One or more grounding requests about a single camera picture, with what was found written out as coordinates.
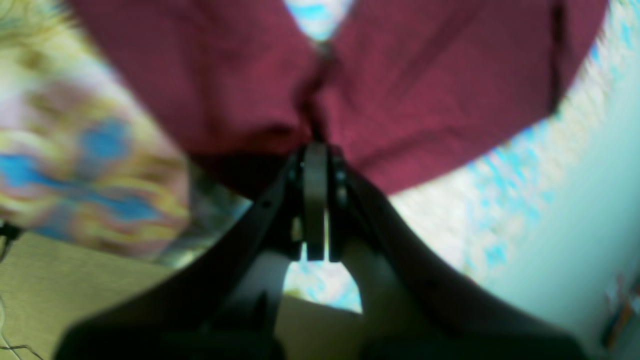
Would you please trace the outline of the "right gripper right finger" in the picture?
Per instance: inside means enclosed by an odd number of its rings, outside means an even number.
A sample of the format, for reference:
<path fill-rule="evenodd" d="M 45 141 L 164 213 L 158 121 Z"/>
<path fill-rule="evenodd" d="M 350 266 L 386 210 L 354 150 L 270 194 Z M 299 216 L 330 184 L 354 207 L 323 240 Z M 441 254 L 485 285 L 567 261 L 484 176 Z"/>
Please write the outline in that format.
<path fill-rule="evenodd" d="M 485 291 L 431 251 L 375 185 L 327 150 L 328 258 L 371 306 L 396 311 L 364 360 L 585 360 L 566 330 Z"/>

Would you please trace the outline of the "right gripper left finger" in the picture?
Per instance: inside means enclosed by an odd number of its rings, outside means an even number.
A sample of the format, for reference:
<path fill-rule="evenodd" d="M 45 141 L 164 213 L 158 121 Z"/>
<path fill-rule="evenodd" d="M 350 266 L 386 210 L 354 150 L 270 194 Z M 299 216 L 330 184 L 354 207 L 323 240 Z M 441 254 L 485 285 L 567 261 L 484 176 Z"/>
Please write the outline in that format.
<path fill-rule="evenodd" d="M 57 360 L 281 360 L 290 264 L 326 255 L 329 151 L 314 142 L 213 248 L 152 289 L 74 325 Z"/>

